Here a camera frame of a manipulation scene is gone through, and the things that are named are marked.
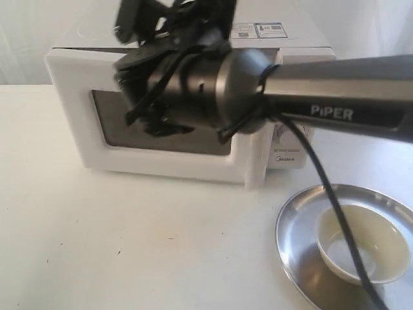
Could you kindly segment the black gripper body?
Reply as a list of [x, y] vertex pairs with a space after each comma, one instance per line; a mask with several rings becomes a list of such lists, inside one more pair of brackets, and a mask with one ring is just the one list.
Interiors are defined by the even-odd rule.
[[121, 1], [116, 39], [137, 43], [115, 62], [117, 70], [166, 70], [195, 65], [216, 70], [231, 51], [236, 1]]

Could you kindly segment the dark grey Piper robot arm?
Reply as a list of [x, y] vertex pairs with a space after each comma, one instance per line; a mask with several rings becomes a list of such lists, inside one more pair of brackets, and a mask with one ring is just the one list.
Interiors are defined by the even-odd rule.
[[154, 137], [208, 127], [221, 143], [269, 121], [412, 141], [412, 56], [273, 64], [234, 49], [235, 1], [121, 1], [115, 63], [125, 123]]

